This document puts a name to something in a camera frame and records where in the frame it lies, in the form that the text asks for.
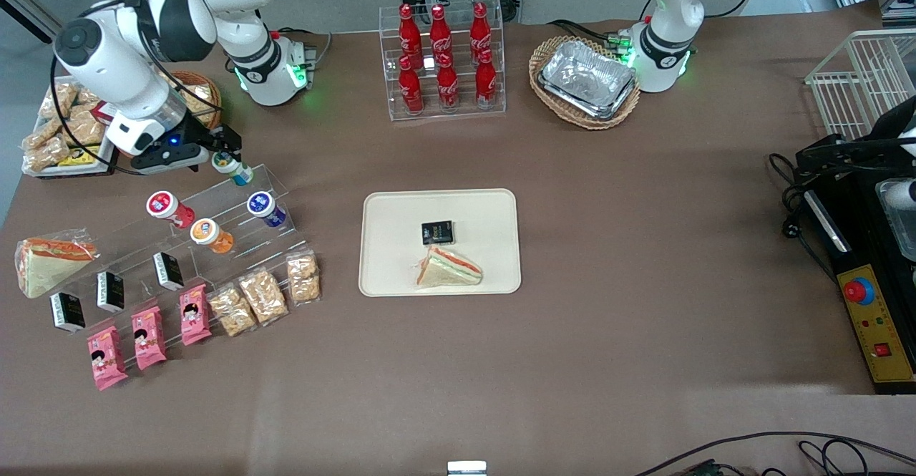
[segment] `sandwich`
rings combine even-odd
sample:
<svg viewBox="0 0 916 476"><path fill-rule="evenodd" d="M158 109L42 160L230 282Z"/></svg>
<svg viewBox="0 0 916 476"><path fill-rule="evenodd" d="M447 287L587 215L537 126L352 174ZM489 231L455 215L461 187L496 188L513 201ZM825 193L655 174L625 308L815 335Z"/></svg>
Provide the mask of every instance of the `sandwich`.
<svg viewBox="0 0 916 476"><path fill-rule="evenodd" d="M39 297L78 273L97 256L91 243L27 238L16 252L19 290L29 299Z"/></svg>
<svg viewBox="0 0 916 476"><path fill-rule="evenodd" d="M432 286L466 286L479 284L484 278L480 267L443 248L431 247L419 268L416 284Z"/></svg>

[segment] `control panel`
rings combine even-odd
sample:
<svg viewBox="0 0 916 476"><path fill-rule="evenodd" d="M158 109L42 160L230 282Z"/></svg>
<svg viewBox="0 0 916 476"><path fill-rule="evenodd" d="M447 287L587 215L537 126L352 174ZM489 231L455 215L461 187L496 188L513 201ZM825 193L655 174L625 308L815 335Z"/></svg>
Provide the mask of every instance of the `control panel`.
<svg viewBox="0 0 916 476"><path fill-rule="evenodd" d="M874 382L911 382L913 370L900 343L871 265L837 275L849 318Z"/></svg>

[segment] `small black package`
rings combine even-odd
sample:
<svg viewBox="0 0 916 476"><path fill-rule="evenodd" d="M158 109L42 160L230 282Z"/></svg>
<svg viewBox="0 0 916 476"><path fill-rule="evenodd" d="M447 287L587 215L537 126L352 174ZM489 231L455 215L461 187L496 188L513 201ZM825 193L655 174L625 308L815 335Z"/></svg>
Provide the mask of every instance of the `small black package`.
<svg viewBox="0 0 916 476"><path fill-rule="evenodd" d="M86 320L82 317L82 306L79 305L79 297L63 293L63 291L53 294L52 312L54 326L57 329L75 333L86 326Z"/></svg>
<svg viewBox="0 0 916 476"><path fill-rule="evenodd" d="M422 225L423 245L451 245L455 242L452 221L428 222Z"/></svg>
<svg viewBox="0 0 916 476"><path fill-rule="evenodd" d="M112 273L96 274L98 293L95 306L107 312L124 311L124 280Z"/></svg>
<svg viewBox="0 0 916 476"><path fill-rule="evenodd" d="M177 266L176 258L165 252L157 252L153 256L153 262L156 263L156 276L160 280L160 286L171 291L179 291L184 287L181 267Z"/></svg>

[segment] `brown tablecloth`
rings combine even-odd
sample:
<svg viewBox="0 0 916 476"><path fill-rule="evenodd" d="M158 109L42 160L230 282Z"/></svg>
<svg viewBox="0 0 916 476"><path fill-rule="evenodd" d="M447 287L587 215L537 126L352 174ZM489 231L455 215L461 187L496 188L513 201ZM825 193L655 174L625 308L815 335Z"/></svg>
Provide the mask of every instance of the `brown tablecloth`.
<svg viewBox="0 0 916 476"><path fill-rule="evenodd" d="M531 92L527 58L560 32L550 26L507 28L504 117L393 125L371 33L337 36L315 89L282 107L245 97L220 55L187 66L220 85L249 163L291 189L324 300L98 392L82 337L16 290L14 244L110 230L141 218L156 189L189 195L220 176L24 178L0 235L0 467L403 475L483 459L494 475L628 474L763 429L912 452L916 398L871 395L833 284L779 235L782 184L765 164L819 134L802 77L877 26L873 6L710 19L677 85L605 132L560 121ZM487 187L517 196L517 293L359 293L369 193ZM708 454L802 470L785 438Z"/></svg>

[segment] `coca-cola bottle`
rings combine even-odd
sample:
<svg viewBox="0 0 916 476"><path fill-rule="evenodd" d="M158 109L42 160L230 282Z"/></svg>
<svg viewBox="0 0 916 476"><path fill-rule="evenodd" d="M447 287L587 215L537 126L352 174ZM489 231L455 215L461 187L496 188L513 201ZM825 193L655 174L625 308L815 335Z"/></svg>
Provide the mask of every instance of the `coca-cola bottle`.
<svg viewBox="0 0 916 476"><path fill-rule="evenodd" d="M445 7L441 4L432 6L432 28L429 29L429 41L432 43L432 57L439 62L444 54L452 57L452 30L445 23Z"/></svg>
<svg viewBox="0 0 916 476"><path fill-rule="evenodd" d="M404 54L410 58L410 67L413 69L423 69L423 46L419 42L419 28L413 21L413 12L409 4L403 4L399 10L401 24L398 32L400 33L401 49Z"/></svg>
<svg viewBox="0 0 916 476"><path fill-rule="evenodd" d="M442 53L436 57L439 63L439 106L444 113L454 113L458 110L458 74L452 68L451 53Z"/></svg>
<svg viewBox="0 0 916 476"><path fill-rule="evenodd" d="M490 22L487 21L487 4L474 2L474 23L471 24L471 63L477 66L480 52L490 48Z"/></svg>
<svg viewBox="0 0 916 476"><path fill-rule="evenodd" d="M487 111L497 101L497 70L493 67L493 52L490 48L480 52L477 66L477 107Z"/></svg>
<svg viewBox="0 0 916 476"><path fill-rule="evenodd" d="M398 77L398 83L401 87L401 96L404 98L406 113L412 117L423 112L423 94L419 90L419 76L413 71L413 67L408 55L402 55L399 59L401 74Z"/></svg>

